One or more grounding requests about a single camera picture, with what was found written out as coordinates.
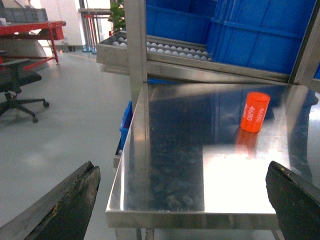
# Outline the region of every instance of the chair wheel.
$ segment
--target chair wheel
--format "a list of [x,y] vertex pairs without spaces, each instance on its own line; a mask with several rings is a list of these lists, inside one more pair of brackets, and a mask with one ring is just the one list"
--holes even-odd
[[34,116],[34,117],[32,117],[32,122],[35,124],[35,123],[39,122],[39,120],[37,117]]

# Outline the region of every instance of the stainless steel table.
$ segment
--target stainless steel table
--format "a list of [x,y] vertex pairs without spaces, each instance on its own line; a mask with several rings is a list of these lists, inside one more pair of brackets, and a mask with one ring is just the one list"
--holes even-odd
[[[253,91],[271,96],[260,133],[239,128]],[[145,83],[106,207],[108,226],[278,230],[269,163],[320,188],[317,94],[301,85]]]

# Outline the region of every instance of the gray box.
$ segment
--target gray box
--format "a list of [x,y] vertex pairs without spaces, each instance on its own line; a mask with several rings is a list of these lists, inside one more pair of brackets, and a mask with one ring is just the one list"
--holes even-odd
[[2,8],[3,17],[12,23],[40,23],[48,21],[45,8]]

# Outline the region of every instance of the chair base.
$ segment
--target chair base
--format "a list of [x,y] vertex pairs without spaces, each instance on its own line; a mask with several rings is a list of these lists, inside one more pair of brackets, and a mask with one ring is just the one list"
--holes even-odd
[[44,98],[36,98],[36,99],[17,99],[17,95],[12,95],[9,92],[6,92],[5,94],[6,101],[0,103],[0,116],[2,116],[6,111],[9,109],[18,109],[26,114],[29,114],[32,116],[32,121],[34,123],[38,122],[38,118],[36,117],[35,113],[30,111],[29,109],[22,106],[22,104],[31,104],[31,103],[37,103],[37,102],[43,102],[43,106],[45,108],[49,107],[49,103]]

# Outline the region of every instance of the table leg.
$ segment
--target table leg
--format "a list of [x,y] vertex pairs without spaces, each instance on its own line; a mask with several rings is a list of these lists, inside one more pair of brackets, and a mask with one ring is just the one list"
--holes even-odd
[[285,240],[281,230],[273,230],[272,234],[275,240]]
[[53,32],[52,28],[49,28],[49,33],[50,33],[50,40],[51,40],[51,44],[52,44],[54,59],[55,59],[56,64],[59,65],[57,48],[56,48],[55,39],[54,39],[54,32]]
[[116,240],[142,240],[141,228],[115,228]]
[[145,230],[145,240],[154,240],[155,239],[155,230],[153,228],[147,228]]

